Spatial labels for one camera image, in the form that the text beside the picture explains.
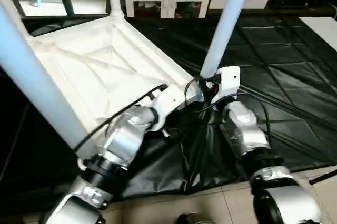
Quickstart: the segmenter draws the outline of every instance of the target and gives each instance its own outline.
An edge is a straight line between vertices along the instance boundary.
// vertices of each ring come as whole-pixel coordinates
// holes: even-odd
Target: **white robot part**
[[[227,95],[237,93],[240,86],[239,66],[222,67],[216,71],[216,74],[221,75],[221,82],[219,84],[219,91],[213,97],[211,103],[214,103]]]

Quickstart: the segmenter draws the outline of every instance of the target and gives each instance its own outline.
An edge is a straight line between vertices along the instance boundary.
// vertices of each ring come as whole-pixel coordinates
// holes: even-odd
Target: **black floor mat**
[[[192,75],[199,73],[217,25],[216,19],[128,21]],[[240,90],[264,101],[271,145],[292,171],[336,165],[337,52],[315,32],[298,18],[241,18],[221,65],[239,65]],[[6,75],[1,82],[5,161],[27,100]],[[263,122],[258,102],[240,100]],[[165,126],[170,139],[147,134],[115,200],[189,194],[246,179],[215,123],[217,114],[199,116],[193,109],[171,115]],[[47,209],[78,173],[76,165],[71,150],[30,106],[0,184],[1,211]]]

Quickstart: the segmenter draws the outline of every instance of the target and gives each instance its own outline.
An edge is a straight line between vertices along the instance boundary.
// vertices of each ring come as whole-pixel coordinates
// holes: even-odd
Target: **robotic arm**
[[[240,85],[237,66],[223,67],[216,76],[219,91],[212,103],[234,95]],[[172,111],[200,101],[198,93],[195,86],[186,96],[180,88],[170,86],[153,100],[151,107],[133,106],[121,114],[108,126],[98,153],[86,160],[87,168],[76,178],[46,223],[104,223],[99,210],[106,208],[115,190],[119,190],[121,178],[134,160],[145,133],[162,129]],[[235,99],[223,112],[226,120],[222,130],[250,177],[259,223],[319,223],[319,207],[282,166],[282,159],[273,153],[255,115]]]

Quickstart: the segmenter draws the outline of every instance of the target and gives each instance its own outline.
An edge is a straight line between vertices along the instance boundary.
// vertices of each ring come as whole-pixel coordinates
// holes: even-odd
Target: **tiled floor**
[[[321,205],[323,224],[337,224],[337,177],[314,186],[309,184],[309,179],[336,168],[295,173],[297,181]],[[182,213],[202,212],[217,224],[255,224],[252,199],[249,184],[243,182],[189,196],[164,195],[114,203],[103,216],[107,224],[174,224]],[[24,221],[33,224],[37,219],[38,215],[30,215]]]
[[[106,0],[71,0],[75,14],[104,14]],[[66,15],[62,0],[42,0],[39,7],[36,0],[20,0],[27,16]]]

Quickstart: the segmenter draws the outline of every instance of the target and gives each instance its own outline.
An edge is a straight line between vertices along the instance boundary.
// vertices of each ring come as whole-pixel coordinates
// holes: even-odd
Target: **black cable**
[[[201,113],[201,112],[204,112],[212,107],[214,107],[216,104],[218,104],[219,102],[225,100],[225,99],[228,99],[228,98],[231,98],[231,97],[234,97],[234,96],[240,96],[240,95],[247,95],[247,96],[251,96],[253,98],[255,98],[260,104],[261,104],[261,107],[264,111],[264,116],[265,116],[265,124],[266,124],[266,127],[267,127],[267,135],[268,135],[268,141],[270,142],[270,139],[271,139],[271,131],[270,131],[270,120],[269,120],[269,115],[268,115],[268,112],[267,112],[267,109],[265,107],[265,105],[262,103],[262,101],[260,100],[260,98],[258,98],[258,96],[256,95],[253,95],[253,94],[249,94],[249,93],[236,93],[236,94],[230,94],[230,95],[227,95],[227,96],[224,96],[222,98],[220,98],[219,100],[217,100],[216,102],[210,104],[209,106],[199,110],[199,111],[195,111],[195,113]]]
[[[187,91],[189,90],[190,85],[194,82],[197,81],[196,78],[191,79],[187,85],[185,86],[185,91],[184,91],[184,95],[185,95],[185,107],[187,107]]]
[[[152,92],[156,91],[157,89],[163,89],[163,88],[167,88],[166,84],[163,85],[159,85],[154,87],[153,89],[151,89],[150,91],[148,91],[146,94],[144,94],[142,97],[140,97],[139,99],[135,100],[134,102],[132,102],[131,104],[129,104],[128,106],[124,107],[123,109],[121,109],[120,111],[118,111],[117,113],[115,113],[113,116],[109,117],[108,119],[106,119],[104,122],[102,122],[100,125],[98,125],[93,131],[91,131],[86,137],[83,138],[82,141],[80,141],[76,147],[74,148],[74,152],[77,153],[78,150],[95,134],[97,133],[101,128],[103,128],[106,124],[109,124],[114,118],[116,118],[118,115],[120,115],[121,113],[125,112],[126,110],[128,110],[130,107],[136,105],[139,101],[141,101],[142,99],[144,99],[146,96],[148,96],[149,94],[151,94]]]

